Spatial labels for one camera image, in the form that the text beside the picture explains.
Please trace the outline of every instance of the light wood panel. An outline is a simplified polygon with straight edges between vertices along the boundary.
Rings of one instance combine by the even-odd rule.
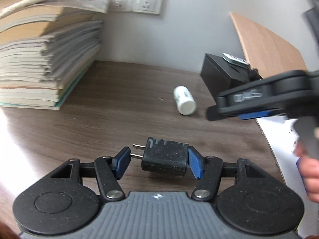
[[[289,42],[264,26],[232,12],[245,58],[263,78],[290,70],[307,70],[299,52]]]
[[[178,113],[173,98],[178,85],[191,91],[198,107],[195,114]],[[199,74],[96,62],[59,111],[1,108],[0,218],[19,232],[12,203],[39,178],[70,158],[91,162],[100,156],[115,156],[124,146],[145,144],[149,136],[189,143],[204,156],[218,156],[225,162],[249,158],[282,180],[256,121],[209,122],[205,109],[213,103]],[[144,172],[141,162],[132,159],[119,183],[126,194],[191,192],[196,180],[190,171],[184,178]],[[95,179],[84,179],[84,184],[98,191]],[[225,179],[221,190],[232,184],[233,179]]]

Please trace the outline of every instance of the white bottle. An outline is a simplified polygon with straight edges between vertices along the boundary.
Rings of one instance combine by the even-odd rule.
[[[196,102],[186,87],[176,87],[174,89],[174,99],[179,113],[183,115],[190,115],[195,112]]]

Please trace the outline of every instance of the wall outlet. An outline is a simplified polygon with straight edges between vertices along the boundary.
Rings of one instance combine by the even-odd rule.
[[[163,0],[133,0],[132,11],[138,13],[160,14]]]
[[[132,0],[111,0],[110,11],[122,11],[130,12],[132,11]]]

